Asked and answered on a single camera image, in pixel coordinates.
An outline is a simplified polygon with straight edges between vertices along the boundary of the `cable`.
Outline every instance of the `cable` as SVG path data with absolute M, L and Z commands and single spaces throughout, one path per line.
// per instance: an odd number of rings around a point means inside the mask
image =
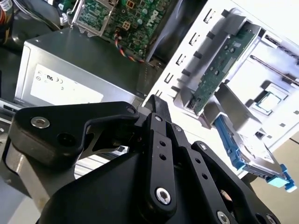
M 115 34 L 114 34 L 114 40 L 115 40 L 115 46 L 116 46 L 116 48 L 120 51 L 120 53 L 121 53 L 124 57 L 130 59 L 130 60 L 133 61 L 133 62 L 144 63 L 144 60 L 135 59 L 135 58 L 133 58 L 132 56 L 127 55 L 127 54 L 123 51 L 122 47 L 118 44 L 118 42 L 121 40 L 121 36 L 118 34 L 118 32 L 115 32 Z
M 31 9 L 32 7 L 28 7 L 28 4 L 26 4 L 23 0 L 13 0 L 13 2 L 23 13 L 39 22 L 45 23 L 52 31 L 60 30 L 60 27 L 58 25 Z

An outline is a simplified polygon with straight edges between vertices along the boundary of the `metal slot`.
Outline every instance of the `metal slot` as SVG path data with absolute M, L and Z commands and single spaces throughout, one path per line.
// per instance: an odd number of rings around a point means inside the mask
M 195 34 L 193 35 L 192 39 L 190 40 L 189 44 L 190 44 L 191 46 L 193 46 L 193 45 L 197 42 L 197 40 L 198 40 L 199 37 L 200 37 L 200 35 L 198 35 L 197 33 L 195 33 Z
M 184 56 L 183 54 L 181 54 L 181 56 L 178 58 L 176 64 L 180 65 L 181 63 L 184 62 L 185 58 L 186 58 L 186 56 Z
M 206 15 L 205 19 L 204 19 L 204 22 L 206 24 L 208 24 L 210 22 L 210 20 L 213 18 L 214 14 L 216 13 L 216 11 L 214 11 L 213 9 L 211 9 L 209 11 L 209 13 Z
M 158 90 L 155 95 L 158 96 L 158 97 L 160 97 L 161 94 L 162 94 L 162 92 L 160 90 Z
M 170 80 L 172 79 L 173 75 L 171 75 L 170 73 L 168 73 L 166 79 L 164 80 L 164 82 L 166 82 L 167 84 L 170 82 Z

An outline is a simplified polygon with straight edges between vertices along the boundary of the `black plastic bracket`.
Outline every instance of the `black plastic bracket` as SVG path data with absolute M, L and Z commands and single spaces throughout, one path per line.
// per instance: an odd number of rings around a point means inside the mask
M 182 162 L 184 163 L 184 166 L 190 170 L 196 185 L 197 193 L 199 193 L 203 199 L 201 203 L 204 203 L 203 207 L 208 214 L 209 222 L 218 223 L 219 219 L 217 217 L 217 212 L 221 211 L 228 217 L 231 224 L 237 224 L 227 210 L 201 154 L 190 148 L 184 130 L 176 124 L 170 124 L 169 130 L 175 136 L 172 138 L 175 140 L 173 142 L 175 150 L 179 151 L 178 154 L 183 158 Z
M 34 117 L 46 118 L 50 126 L 34 127 L 30 123 Z M 21 153 L 48 167 L 64 169 L 81 155 L 88 126 L 134 124 L 138 118 L 138 111 L 125 102 L 25 108 L 15 114 L 9 137 Z
M 177 209 L 172 145 L 166 137 L 166 122 L 163 118 L 151 113 L 146 125 L 145 203 L 141 204 L 141 212 L 147 220 L 159 223 L 171 218 Z
M 238 223 L 271 224 L 267 215 L 277 224 L 280 223 L 270 209 L 225 165 L 208 145 L 197 141 L 191 147 L 200 152 L 210 170 L 217 170 L 217 187 L 231 197 L 235 219 Z

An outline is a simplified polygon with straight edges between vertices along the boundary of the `gray metal panel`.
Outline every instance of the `gray metal panel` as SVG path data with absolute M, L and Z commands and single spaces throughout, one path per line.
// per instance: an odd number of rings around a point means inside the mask
M 30 95 L 38 64 L 104 95 L 102 102 L 135 99 L 140 64 L 124 58 L 99 38 L 64 29 L 25 43 L 15 99 L 25 105 L 49 105 Z
M 220 85 L 215 96 L 238 134 L 252 136 L 261 128 L 262 123 L 253 116 L 226 84 Z

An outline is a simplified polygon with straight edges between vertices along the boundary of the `motherboard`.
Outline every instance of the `motherboard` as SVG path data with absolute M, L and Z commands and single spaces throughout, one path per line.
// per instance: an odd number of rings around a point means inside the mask
M 172 0 L 85 0 L 75 23 L 90 35 L 119 44 L 145 58 L 155 32 Z
M 232 66 L 257 36 L 249 26 L 250 24 L 245 24 L 236 36 L 228 38 L 207 68 L 188 105 L 196 114 L 204 108 Z

